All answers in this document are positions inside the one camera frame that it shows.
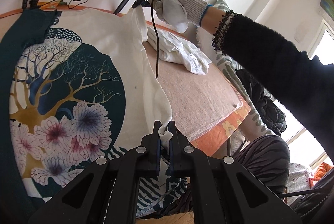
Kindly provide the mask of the right forearm black sleeve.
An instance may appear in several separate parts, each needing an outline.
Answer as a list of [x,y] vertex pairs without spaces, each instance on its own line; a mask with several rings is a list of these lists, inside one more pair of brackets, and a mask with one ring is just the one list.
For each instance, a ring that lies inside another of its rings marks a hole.
[[276,31],[233,11],[212,6],[200,26],[213,35],[213,47],[241,64],[316,138],[333,158],[333,65]]

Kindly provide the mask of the right hand white knit glove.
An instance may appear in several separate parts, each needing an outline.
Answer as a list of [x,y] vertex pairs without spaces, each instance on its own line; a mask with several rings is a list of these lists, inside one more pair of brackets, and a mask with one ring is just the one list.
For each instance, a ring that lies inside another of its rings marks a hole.
[[203,0],[148,0],[158,19],[183,34],[189,24],[200,26],[206,11],[211,6]]

